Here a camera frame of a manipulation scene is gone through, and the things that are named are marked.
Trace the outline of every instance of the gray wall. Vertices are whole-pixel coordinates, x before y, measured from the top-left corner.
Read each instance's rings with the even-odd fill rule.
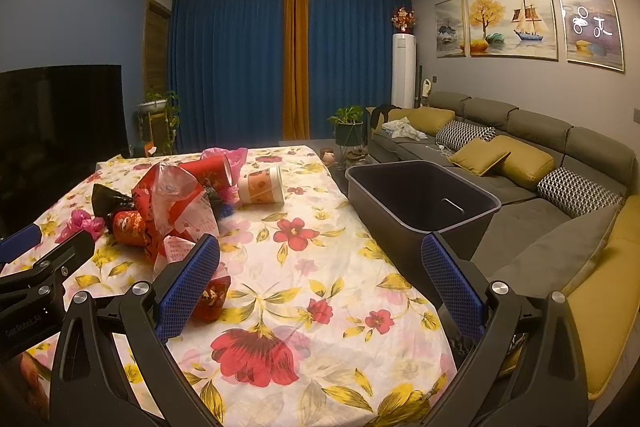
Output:
[[[559,0],[554,1],[559,62],[503,57],[436,58],[434,4],[414,0],[418,18],[418,63],[423,77],[438,76],[434,89],[510,102],[561,118],[625,143],[640,156],[640,0],[615,0],[620,17],[626,73],[569,64]]]
[[[129,142],[143,102],[146,0],[0,0],[0,71],[120,64]]]

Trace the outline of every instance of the tv screen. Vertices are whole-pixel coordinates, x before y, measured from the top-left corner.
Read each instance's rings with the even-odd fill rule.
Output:
[[[0,73],[0,236],[127,150],[120,66]]]

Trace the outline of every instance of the floral tablecloth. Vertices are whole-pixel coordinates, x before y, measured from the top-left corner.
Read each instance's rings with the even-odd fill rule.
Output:
[[[158,161],[98,165],[37,220],[42,243],[4,273],[28,269],[55,247],[72,210],[91,212],[95,182],[130,193]],[[219,222],[216,277],[232,278],[222,317],[188,323],[168,349],[225,427],[419,420],[455,375],[436,310],[389,262],[311,149],[250,150],[242,173],[274,165],[282,170],[284,205],[239,207]],[[65,304],[81,289],[116,295],[151,277],[142,248],[103,235],[93,258],[66,281]],[[51,368],[56,340],[28,351],[41,368]],[[116,344],[141,406],[160,415],[126,338],[116,335]]]

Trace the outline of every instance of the air conditioner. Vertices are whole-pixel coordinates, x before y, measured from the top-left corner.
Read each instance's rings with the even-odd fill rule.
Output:
[[[414,107],[415,36],[396,33],[393,36],[393,74],[391,103],[399,107]]]

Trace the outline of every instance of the checkered pillow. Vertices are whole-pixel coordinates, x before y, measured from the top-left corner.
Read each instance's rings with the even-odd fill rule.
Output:
[[[570,217],[583,216],[623,200],[619,194],[564,167],[540,180],[538,194]]]
[[[490,141],[495,137],[495,127],[480,127],[457,120],[446,124],[436,134],[436,143],[452,151],[459,151],[474,138]]]

